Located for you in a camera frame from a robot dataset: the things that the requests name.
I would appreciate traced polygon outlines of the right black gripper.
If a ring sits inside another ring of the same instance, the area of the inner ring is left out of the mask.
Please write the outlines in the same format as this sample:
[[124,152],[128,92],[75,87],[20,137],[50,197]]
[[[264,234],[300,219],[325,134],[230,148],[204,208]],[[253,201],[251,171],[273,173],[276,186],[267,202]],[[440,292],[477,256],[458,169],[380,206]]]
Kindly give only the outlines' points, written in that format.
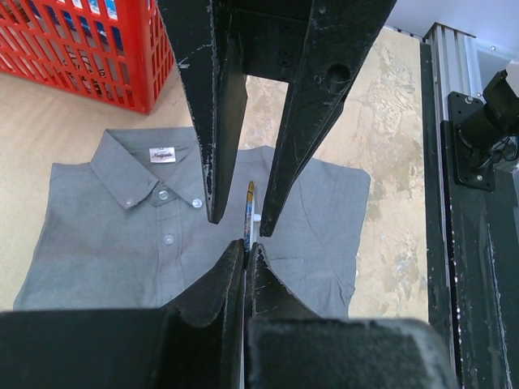
[[199,142],[209,222],[221,221],[229,198],[247,105],[245,74],[290,83],[259,229],[260,236],[270,237],[296,178],[340,117],[394,6],[393,1],[158,3]]

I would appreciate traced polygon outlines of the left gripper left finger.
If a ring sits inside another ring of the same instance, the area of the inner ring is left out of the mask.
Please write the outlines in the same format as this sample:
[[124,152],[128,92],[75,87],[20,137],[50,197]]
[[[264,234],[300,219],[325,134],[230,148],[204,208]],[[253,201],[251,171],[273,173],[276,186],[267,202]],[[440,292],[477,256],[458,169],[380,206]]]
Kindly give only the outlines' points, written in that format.
[[156,309],[1,316],[4,388],[237,388],[244,243]]

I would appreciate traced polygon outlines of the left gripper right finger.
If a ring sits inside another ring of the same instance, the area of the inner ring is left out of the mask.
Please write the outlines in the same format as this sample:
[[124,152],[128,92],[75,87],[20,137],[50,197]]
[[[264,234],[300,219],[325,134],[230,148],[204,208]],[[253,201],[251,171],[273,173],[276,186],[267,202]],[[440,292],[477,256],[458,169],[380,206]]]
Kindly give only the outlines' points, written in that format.
[[321,318],[255,243],[247,264],[247,388],[456,388],[441,337],[412,318]]

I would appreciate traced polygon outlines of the grey button shirt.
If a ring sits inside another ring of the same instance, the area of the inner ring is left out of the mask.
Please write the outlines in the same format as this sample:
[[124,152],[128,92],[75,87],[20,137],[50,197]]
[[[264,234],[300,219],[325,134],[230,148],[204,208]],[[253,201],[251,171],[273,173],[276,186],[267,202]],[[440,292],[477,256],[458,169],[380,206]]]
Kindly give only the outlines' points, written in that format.
[[[176,162],[152,164],[151,147]],[[273,150],[237,156],[225,215],[206,216],[198,141],[191,128],[107,130],[92,159],[55,164],[41,235],[17,310],[158,307],[213,267],[243,235],[246,192],[261,203]],[[264,240],[278,278],[317,314],[344,318],[370,176],[311,160]]]

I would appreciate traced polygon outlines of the yellow oval brooch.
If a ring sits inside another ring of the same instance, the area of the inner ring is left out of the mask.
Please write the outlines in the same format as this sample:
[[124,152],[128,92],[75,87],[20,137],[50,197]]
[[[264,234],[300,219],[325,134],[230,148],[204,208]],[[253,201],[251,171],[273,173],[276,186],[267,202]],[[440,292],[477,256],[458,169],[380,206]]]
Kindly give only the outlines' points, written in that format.
[[261,215],[256,212],[256,184],[250,181],[247,187],[244,221],[244,242],[248,250],[251,250],[253,244],[257,241],[260,222]]

